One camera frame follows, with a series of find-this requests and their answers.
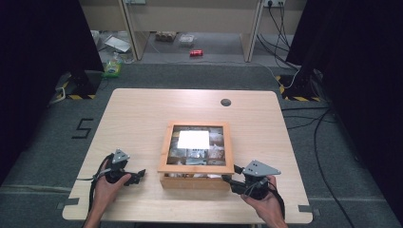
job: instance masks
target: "gray carpet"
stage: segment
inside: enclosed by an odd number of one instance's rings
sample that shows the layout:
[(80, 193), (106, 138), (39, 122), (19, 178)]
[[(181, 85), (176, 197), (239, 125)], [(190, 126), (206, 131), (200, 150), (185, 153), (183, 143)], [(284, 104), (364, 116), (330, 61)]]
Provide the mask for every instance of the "gray carpet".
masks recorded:
[[(294, 74), (278, 67), (272, 70), (275, 75)], [(262, 66), (136, 64), (124, 65), (119, 78), (102, 80), (94, 100), (64, 100), (46, 110), (29, 148), (0, 188), (0, 227), (81, 226), (82, 222), (62, 218), (60, 203), (68, 198), (107, 101), (118, 87), (273, 90), (284, 109), (299, 170), (315, 211), (312, 223), (292, 227), (350, 227), (320, 175), (317, 157), (326, 181), (355, 227), (401, 227), (368, 170), (355, 159), (354, 147), (335, 112), (332, 110), (317, 129), (316, 154), (317, 121), (312, 118), (326, 109), (289, 110), (327, 107), (327, 102), (282, 100), (276, 80)], [(76, 130), (82, 119), (89, 119), (81, 125), (91, 128), (89, 134), (85, 139), (72, 139), (85, 136), (86, 132)], [(102, 227), (135, 224), (103, 222)]]

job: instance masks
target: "black strap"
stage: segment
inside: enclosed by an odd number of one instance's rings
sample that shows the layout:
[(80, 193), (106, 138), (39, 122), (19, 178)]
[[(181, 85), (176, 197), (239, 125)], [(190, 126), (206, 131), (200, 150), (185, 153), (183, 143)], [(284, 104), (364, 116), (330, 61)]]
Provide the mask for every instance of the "black strap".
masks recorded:
[(276, 199), (278, 200), (279, 207), (281, 208), (282, 218), (285, 219), (285, 205), (284, 200), (282, 199), (281, 195), (278, 193), (278, 190), (269, 189), (270, 192), (275, 195)]
[(97, 173), (96, 173), (94, 176), (92, 176), (91, 187), (89, 188), (88, 212), (89, 212), (89, 211), (91, 210), (91, 208), (92, 208), (92, 202), (94, 201), (95, 186), (97, 185), (98, 176), (99, 176), (100, 173), (101, 173), (102, 166), (104, 165), (105, 161), (111, 160), (111, 159), (113, 159), (113, 153), (111, 153), (110, 155), (108, 155), (108, 156), (106, 156), (106, 157), (104, 158), (104, 160), (101, 162), (101, 164), (100, 164), (100, 166), (99, 166), (99, 168), (98, 168)]

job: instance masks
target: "black curtain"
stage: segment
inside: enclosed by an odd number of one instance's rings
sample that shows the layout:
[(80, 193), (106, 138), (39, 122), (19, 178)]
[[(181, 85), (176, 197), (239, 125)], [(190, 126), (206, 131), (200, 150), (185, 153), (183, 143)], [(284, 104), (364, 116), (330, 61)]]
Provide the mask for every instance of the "black curtain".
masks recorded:
[[(322, 71), (359, 157), (403, 224), (402, 10), (400, 0), (308, 0), (287, 60)], [(329, 25), (327, 15), (340, 11)]]
[(0, 183), (67, 71), (103, 70), (78, 0), (0, 0)]

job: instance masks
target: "circular hole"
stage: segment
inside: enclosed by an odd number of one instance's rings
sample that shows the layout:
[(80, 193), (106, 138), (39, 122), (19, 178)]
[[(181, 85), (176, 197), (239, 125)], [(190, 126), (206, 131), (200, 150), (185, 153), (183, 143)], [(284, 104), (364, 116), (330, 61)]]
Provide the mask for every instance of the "circular hole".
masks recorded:
[(221, 100), (221, 104), (222, 104), (223, 106), (229, 106), (229, 105), (231, 105), (231, 100), (229, 100), (229, 99), (222, 99), (222, 100)]

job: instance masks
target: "red object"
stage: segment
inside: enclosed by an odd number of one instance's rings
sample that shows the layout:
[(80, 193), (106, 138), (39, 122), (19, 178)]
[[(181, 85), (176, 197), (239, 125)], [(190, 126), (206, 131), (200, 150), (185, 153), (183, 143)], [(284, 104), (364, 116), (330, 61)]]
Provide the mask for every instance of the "red object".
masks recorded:
[(194, 56), (202, 56), (202, 50), (191, 50), (190, 51), (190, 57), (194, 57)]

